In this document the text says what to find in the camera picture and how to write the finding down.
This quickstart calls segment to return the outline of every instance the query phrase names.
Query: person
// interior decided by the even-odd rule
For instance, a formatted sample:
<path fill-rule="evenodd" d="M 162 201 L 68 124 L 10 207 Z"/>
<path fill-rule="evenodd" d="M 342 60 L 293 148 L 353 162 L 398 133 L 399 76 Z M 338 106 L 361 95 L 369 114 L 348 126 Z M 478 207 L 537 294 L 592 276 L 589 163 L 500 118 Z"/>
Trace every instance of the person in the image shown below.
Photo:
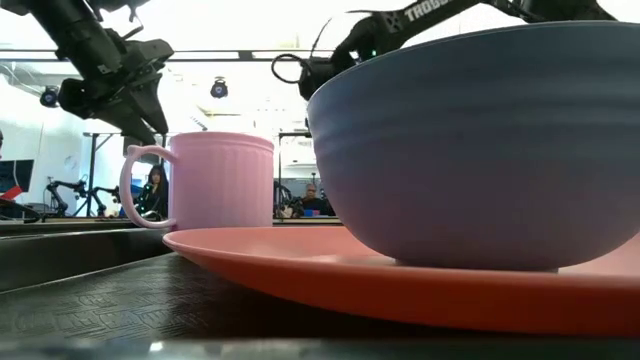
<path fill-rule="evenodd" d="M 320 215 L 327 215 L 326 202 L 316 197 L 316 186 L 314 184 L 307 184 L 307 191 L 302 198 L 302 208 L 305 210 L 316 210 L 320 212 Z"/>
<path fill-rule="evenodd" d="M 148 183 L 139 197 L 142 213 L 155 211 L 163 218 L 169 216 L 169 182 L 162 165 L 154 165 L 149 171 Z"/>

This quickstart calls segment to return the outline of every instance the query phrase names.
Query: woman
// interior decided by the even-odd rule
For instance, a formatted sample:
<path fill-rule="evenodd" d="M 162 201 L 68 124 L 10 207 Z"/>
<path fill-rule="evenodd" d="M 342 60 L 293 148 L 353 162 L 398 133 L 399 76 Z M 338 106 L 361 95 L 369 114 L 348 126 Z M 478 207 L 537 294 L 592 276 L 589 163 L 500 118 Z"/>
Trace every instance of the woman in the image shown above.
<path fill-rule="evenodd" d="M 162 165 L 154 165 L 149 171 L 142 194 L 139 197 L 139 210 L 141 213 L 155 211 L 163 218 L 169 216 L 169 182 Z"/>

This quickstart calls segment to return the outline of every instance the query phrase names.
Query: black metal frame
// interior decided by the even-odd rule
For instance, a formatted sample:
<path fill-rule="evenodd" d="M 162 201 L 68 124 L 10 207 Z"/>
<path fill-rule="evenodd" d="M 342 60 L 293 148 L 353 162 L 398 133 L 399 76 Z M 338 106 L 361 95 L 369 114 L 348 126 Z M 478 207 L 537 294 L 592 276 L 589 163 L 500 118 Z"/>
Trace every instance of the black metal frame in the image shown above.
<path fill-rule="evenodd" d="M 180 62 L 268 62 L 271 63 L 279 54 L 292 53 L 295 55 L 299 55 L 300 58 L 305 59 L 308 58 L 311 50 L 282 50 L 282 49 L 274 49 L 274 50 L 177 50 L 174 52 L 173 57 L 169 58 L 167 63 L 180 63 Z M 32 53 L 32 54 L 51 54 L 49 58 L 5 58 L 2 57 L 3 53 Z M 215 57 L 215 54 L 229 54 L 236 53 L 237 56 L 235 58 L 230 57 Z M 273 53 L 276 56 L 269 57 L 256 57 L 256 54 L 259 53 Z M 331 56 L 333 50 L 313 50 L 313 53 L 318 56 L 322 54 L 322 56 L 326 56 L 327 58 Z M 211 56 L 197 56 L 190 58 L 188 54 L 211 54 Z M 0 50 L 0 61 L 16 61 L 16 62 L 68 62 L 67 60 L 59 60 L 55 56 L 54 50 L 44 50 L 44 49 L 1 49 Z M 294 59 L 282 59 L 278 61 L 283 62 L 297 62 L 298 60 Z"/>

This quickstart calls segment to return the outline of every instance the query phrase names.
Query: plate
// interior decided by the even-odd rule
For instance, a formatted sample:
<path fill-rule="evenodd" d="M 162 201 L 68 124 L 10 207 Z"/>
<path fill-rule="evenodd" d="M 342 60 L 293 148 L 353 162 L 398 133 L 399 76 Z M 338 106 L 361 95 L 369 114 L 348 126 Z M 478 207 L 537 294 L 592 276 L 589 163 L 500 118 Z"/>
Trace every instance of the plate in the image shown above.
<path fill-rule="evenodd" d="M 406 323 L 547 335 L 640 335 L 640 237 L 558 273 L 402 266 L 344 227 L 219 228 L 164 236 L 249 288 Z"/>

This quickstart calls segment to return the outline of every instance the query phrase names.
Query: mug handle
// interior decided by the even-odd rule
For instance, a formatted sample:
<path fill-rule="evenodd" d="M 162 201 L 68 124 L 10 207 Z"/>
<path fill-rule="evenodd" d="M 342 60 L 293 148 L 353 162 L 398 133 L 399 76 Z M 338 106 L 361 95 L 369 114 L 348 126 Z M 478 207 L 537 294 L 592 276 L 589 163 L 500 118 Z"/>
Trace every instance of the mug handle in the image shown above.
<path fill-rule="evenodd" d="M 160 157 L 163 157 L 165 160 L 175 164 L 178 157 L 175 156 L 171 151 L 157 145 L 149 145 L 149 146 L 136 146 L 130 145 L 127 148 L 127 158 L 124 161 L 124 165 L 122 166 L 122 171 L 120 172 L 120 199 L 122 201 L 122 207 L 124 208 L 125 214 L 131 222 L 134 224 L 146 227 L 149 229 L 163 229 L 167 227 L 174 226 L 176 224 L 176 219 L 167 219 L 157 222 L 151 222 L 144 219 L 138 211 L 136 210 L 135 205 L 133 205 L 133 196 L 131 195 L 131 169 L 133 164 L 138 160 L 142 155 L 145 154 L 154 154 Z"/>

